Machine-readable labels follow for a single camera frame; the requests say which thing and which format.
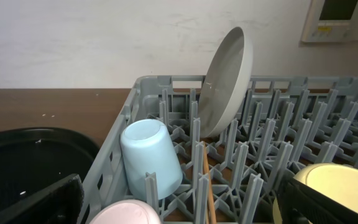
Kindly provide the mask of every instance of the light blue cup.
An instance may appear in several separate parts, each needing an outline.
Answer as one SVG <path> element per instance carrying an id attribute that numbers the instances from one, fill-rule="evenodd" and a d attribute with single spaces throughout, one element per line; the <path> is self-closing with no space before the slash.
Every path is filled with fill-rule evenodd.
<path id="1" fill-rule="evenodd" d="M 121 147 L 129 190 L 146 199 L 146 172 L 157 176 L 158 199 L 174 193 L 183 175 L 167 127 L 156 119 L 129 125 L 121 134 Z"/>

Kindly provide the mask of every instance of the brown table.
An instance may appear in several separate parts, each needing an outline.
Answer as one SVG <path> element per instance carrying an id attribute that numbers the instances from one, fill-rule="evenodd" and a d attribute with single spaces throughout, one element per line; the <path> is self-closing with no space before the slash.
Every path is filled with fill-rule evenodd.
<path id="1" fill-rule="evenodd" d="M 55 127 L 102 145 L 130 89 L 0 90 L 0 131 Z"/>

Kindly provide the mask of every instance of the wall control panel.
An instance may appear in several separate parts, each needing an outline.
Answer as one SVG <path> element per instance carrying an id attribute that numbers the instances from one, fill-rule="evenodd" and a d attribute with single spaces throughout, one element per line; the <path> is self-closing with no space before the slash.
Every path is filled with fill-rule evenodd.
<path id="1" fill-rule="evenodd" d="M 358 0 L 311 0 L 301 41 L 358 40 Z"/>

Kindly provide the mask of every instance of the dish rack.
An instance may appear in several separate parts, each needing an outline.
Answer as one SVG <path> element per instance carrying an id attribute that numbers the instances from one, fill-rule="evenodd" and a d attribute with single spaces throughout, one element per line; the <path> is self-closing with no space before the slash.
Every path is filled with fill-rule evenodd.
<path id="1" fill-rule="evenodd" d="M 202 141 L 218 223 L 272 222 L 280 181 L 308 164 L 334 162 L 358 169 L 358 78 L 252 77 L 235 118 L 212 139 L 200 139 L 196 90 L 173 88 L 174 82 L 203 80 L 150 76 L 136 81 L 83 181 L 78 223 L 89 223 L 114 202 L 134 198 L 119 135 L 146 118 L 167 125 L 183 171 L 180 187 L 162 200 L 157 199 L 155 173 L 145 176 L 147 203 L 164 223 L 205 223 L 208 176 L 202 170 Z M 260 89 L 259 84 L 267 86 Z"/>

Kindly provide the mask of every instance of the black tray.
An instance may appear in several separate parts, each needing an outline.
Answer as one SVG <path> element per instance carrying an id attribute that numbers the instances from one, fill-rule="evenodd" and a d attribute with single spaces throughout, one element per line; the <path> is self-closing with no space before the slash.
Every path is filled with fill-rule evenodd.
<path id="1" fill-rule="evenodd" d="M 91 139 L 67 129 L 0 132 L 0 211 L 70 174 L 84 180 L 98 151 Z"/>
<path id="2" fill-rule="evenodd" d="M 72 174 L 0 212 L 0 224 L 76 224 L 84 191 Z"/>

